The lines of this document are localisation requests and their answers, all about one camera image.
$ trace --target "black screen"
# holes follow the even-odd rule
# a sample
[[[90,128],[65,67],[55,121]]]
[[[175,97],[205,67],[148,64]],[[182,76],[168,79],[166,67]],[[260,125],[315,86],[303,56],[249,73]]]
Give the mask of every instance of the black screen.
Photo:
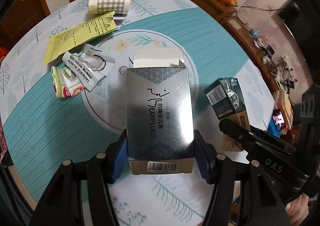
[[[297,41],[315,83],[320,84],[320,20],[307,0],[293,0],[280,13]]]

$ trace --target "barcode label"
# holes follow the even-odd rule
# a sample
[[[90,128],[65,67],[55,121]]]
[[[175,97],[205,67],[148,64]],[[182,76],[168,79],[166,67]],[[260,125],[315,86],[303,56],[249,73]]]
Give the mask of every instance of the barcode label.
[[[211,105],[216,104],[220,100],[223,100],[227,97],[221,85],[218,85],[217,87],[212,89],[210,92],[206,94],[206,96],[210,101]]]
[[[176,163],[148,162],[148,172],[174,172],[177,169]]]

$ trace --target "yellow wrapper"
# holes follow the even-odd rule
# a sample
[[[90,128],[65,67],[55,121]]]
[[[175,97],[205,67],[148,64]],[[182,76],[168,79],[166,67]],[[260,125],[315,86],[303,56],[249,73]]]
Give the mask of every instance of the yellow wrapper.
[[[117,25],[113,20],[114,14],[115,12],[112,11],[69,28],[61,33],[51,35],[47,50],[45,51],[43,64],[52,62],[60,54],[80,44],[116,30]]]

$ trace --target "silver rivet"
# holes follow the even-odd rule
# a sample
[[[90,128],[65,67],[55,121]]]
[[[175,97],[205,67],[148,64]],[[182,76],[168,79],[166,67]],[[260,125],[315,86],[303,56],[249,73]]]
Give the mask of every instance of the silver rivet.
[[[70,159],[66,159],[66,160],[64,160],[64,161],[62,162],[62,164],[63,164],[64,166],[68,166],[68,165],[71,164],[71,160],[70,160]]]
[[[217,154],[219,160],[225,160],[226,156],[224,154]]]
[[[103,158],[105,158],[105,156],[106,156],[106,154],[104,152],[100,152],[97,154],[97,158],[99,158],[99,159],[103,159]]]
[[[251,164],[255,167],[258,167],[259,166],[259,162],[257,160],[252,160],[251,161]]]

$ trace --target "box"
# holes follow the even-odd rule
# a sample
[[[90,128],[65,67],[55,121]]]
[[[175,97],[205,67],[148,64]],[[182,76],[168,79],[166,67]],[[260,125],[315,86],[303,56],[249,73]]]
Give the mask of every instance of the box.
[[[140,48],[127,70],[132,174],[191,173],[193,119],[188,70],[177,48]]]
[[[219,78],[204,89],[219,120],[228,118],[250,131],[249,118],[237,78]],[[223,136],[221,150],[243,151],[241,145]]]

